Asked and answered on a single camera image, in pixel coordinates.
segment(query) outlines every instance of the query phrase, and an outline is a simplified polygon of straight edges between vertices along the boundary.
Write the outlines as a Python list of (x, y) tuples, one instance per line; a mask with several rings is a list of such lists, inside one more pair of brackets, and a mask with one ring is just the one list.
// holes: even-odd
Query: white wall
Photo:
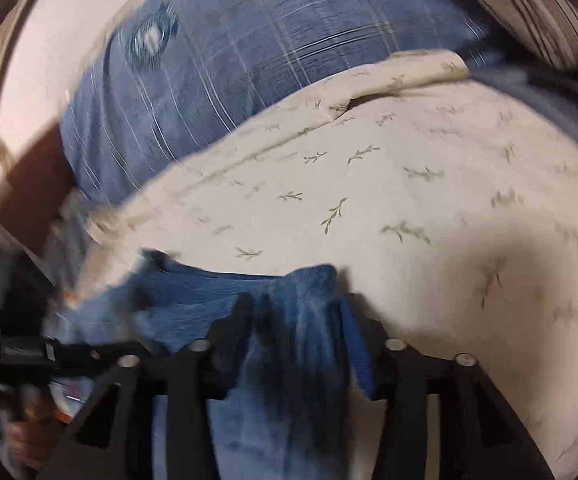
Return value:
[(0, 136), (16, 159), (59, 117), (83, 57), (126, 1), (37, 1), (16, 43), (0, 100)]

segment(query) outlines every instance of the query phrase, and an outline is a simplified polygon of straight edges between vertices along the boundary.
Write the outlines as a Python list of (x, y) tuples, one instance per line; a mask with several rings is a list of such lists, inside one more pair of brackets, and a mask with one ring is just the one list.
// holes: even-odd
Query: screw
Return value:
[(471, 354), (458, 354), (456, 356), (456, 362), (461, 366), (474, 366), (478, 363), (478, 360)]
[(189, 345), (189, 349), (192, 352), (206, 352), (211, 348), (211, 343), (207, 339), (196, 339)]
[(399, 352), (407, 348), (405, 341), (401, 341), (400, 339), (387, 339), (387, 341), (384, 342), (384, 345), (387, 347), (387, 350), (392, 350), (394, 352)]
[(140, 358), (137, 355), (123, 355), (118, 359), (118, 364), (122, 368), (133, 368), (138, 365)]

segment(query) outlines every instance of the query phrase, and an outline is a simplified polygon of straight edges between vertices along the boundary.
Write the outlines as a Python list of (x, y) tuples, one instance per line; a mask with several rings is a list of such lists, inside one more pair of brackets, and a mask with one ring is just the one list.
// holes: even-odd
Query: blue cloth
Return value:
[(116, 204), (317, 80), (417, 48), (478, 66), (511, 44), (475, 0), (147, 0), (83, 75), (62, 143), (83, 192)]
[[(255, 302), (249, 349), (237, 386), (208, 406), (221, 478), (346, 478), (349, 364), (332, 266), (281, 278), (218, 274), (149, 251), (124, 285), (67, 313), (57, 337), (104, 344), (137, 336), (174, 352), (205, 336), (239, 292)], [(156, 480), (166, 480), (165, 421), (166, 397), (160, 397)]]

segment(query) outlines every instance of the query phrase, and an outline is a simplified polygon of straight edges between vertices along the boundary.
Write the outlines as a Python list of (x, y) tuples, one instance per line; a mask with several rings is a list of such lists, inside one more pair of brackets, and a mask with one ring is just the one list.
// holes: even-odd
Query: blue denim fabric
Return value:
[[(347, 475), (348, 361), (336, 270), (284, 277), (218, 274), (145, 253), (124, 285), (69, 312), (63, 342), (102, 344), (139, 336), (174, 352), (205, 336), (239, 292), (255, 302), (237, 386), (208, 412), (223, 480), (339, 480)], [(166, 480), (166, 397), (157, 399), (154, 473)]]
[(417, 48), (482, 66), (512, 44), (475, 0), (147, 0), (83, 75), (62, 144), (80, 189), (120, 203), (327, 76)]

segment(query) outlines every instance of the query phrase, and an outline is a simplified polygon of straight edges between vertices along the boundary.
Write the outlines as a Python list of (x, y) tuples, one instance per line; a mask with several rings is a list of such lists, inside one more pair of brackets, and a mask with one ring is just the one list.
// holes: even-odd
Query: silver screw head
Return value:
[(401, 341), (400, 339), (387, 339), (387, 341), (384, 342), (384, 345), (387, 347), (387, 350), (393, 352), (400, 352), (407, 348), (405, 341)]
[(478, 363), (478, 360), (471, 354), (458, 354), (456, 356), (456, 362), (461, 366), (474, 366)]
[(211, 348), (211, 343), (207, 339), (196, 339), (189, 345), (189, 348), (192, 352), (206, 352)]
[(122, 368), (133, 368), (138, 365), (140, 358), (137, 355), (123, 355), (118, 359), (118, 364)]

